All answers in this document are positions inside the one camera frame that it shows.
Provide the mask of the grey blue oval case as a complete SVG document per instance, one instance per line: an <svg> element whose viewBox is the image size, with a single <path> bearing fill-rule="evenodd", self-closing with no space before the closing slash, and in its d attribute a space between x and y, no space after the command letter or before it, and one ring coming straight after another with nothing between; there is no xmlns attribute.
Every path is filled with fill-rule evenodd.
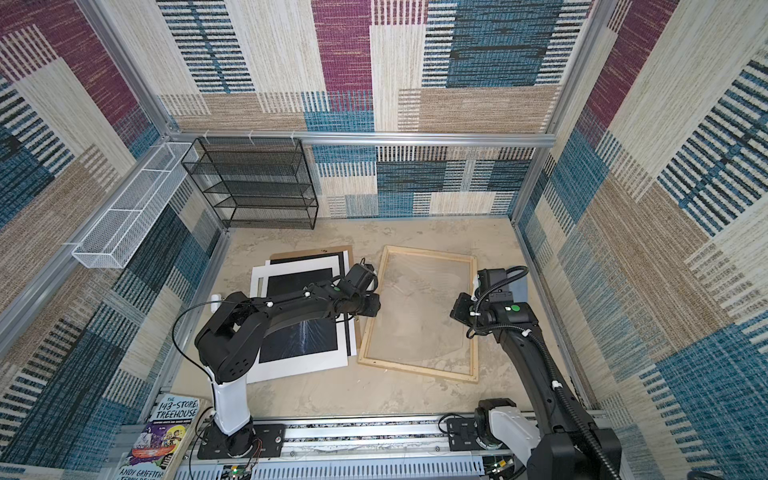
<svg viewBox="0 0 768 480"><path fill-rule="evenodd" d="M510 293L512 294L515 303L527 303L528 302L528 274L522 272L514 272L511 275L514 279L508 286Z"/></svg>

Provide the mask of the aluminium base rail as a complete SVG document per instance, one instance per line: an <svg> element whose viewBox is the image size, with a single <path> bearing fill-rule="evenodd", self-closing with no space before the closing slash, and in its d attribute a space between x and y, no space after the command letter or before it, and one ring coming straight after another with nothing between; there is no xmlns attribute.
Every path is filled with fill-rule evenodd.
<svg viewBox="0 0 768 480"><path fill-rule="evenodd" d="M529 479L505 446L484 448L472 415L262 419L259 454L235 459L204 435L178 479Z"/></svg>

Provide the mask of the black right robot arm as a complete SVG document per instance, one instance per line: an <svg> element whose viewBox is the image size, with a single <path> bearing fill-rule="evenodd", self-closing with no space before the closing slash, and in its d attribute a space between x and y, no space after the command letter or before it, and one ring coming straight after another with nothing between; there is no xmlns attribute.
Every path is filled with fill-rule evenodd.
<svg viewBox="0 0 768 480"><path fill-rule="evenodd" d="M617 479L622 447L601 428L569 388L550 354L532 308L515 298L512 283L525 266L483 269L474 292L460 294L450 316L470 339L491 336L510 358L535 419L506 398L481 400L474 412L476 441L486 450L505 447L530 479Z"/></svg>

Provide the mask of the white photo mat board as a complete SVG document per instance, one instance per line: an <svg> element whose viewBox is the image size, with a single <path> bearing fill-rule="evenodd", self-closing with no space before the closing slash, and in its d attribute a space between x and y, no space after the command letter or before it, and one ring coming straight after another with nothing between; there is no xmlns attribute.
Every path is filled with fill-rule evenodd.
<svg viewBox="0 0 768 480"><path fill-rule="evenodd" d="M332 269L333 277L342 274L336 256L257 266L252 269L250 295L252 297L270 296L267 294L267 283L270 277L326 268ZM344 320L342 316L334 319L337 328L337 350L266 364L260 364L258 356L256 363L247 374L247 382L252 384L347 366L348 340L343 326Z"/></svg>

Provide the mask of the dark photo print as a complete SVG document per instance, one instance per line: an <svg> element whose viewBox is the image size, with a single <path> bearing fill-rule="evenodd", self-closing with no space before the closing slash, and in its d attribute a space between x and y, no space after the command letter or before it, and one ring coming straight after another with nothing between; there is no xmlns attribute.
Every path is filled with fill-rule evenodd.
<svg viewBox="0 0 768 480"><path fill-rule="evenodd" d="M267 294L291 293L302 290L310 283L330 280L332 277L331 268L270 277L267 283ZM337 328L334 320L307 320L267 336L260 349L259 363L266 364L337 349Z"/></svg>

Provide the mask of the colourful treehouse book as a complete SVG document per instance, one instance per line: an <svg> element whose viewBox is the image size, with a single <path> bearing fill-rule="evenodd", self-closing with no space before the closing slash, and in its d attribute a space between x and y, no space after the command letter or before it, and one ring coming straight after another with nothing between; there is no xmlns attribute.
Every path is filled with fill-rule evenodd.
<svg viewBox="0 0 768 480"><path fill-rule="evenodd" d="M211 406L209 400L195 396L160 396L148 422L122 456L113 479L174 479L191 447L196 422Z"/></svg>

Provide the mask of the brown frame backing board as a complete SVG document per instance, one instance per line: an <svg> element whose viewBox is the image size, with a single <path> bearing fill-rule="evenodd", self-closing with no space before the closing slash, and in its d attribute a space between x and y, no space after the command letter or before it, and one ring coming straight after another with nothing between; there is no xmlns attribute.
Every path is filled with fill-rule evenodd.
<svg viewBox="0 0 768 480"><path fill-rule="evenodd" d="M294 262L298 260L307 260L323 257L336 256L339 260L340 272L346 274L354 263L354 255L351 245L341 245L334 247L322 247L314 250L299 250L291 252L276 253L269 257L266 265ZM345 335L348 340L348 356L356 356L357 350L361 346L359 338L359 322L356 318L346 315L343 323Z"/></svg>

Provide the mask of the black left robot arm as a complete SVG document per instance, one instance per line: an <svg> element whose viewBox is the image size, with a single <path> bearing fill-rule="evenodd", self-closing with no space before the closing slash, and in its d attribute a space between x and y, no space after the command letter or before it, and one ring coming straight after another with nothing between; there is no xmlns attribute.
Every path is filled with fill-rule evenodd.
<svg viewBox="0 0 768 480"><path fill-rule="evenodd" d="M344 275L310 283L300 290L268 297L237 291L219 308L194 339L199 359L181 356L208 378L213 393L211 425L205 430L203 458L245 458L266 448L247 405L246 376L259 357L264 339L313 320L337 321L374 317L381 303L374 267L364 261Z"/></svg>

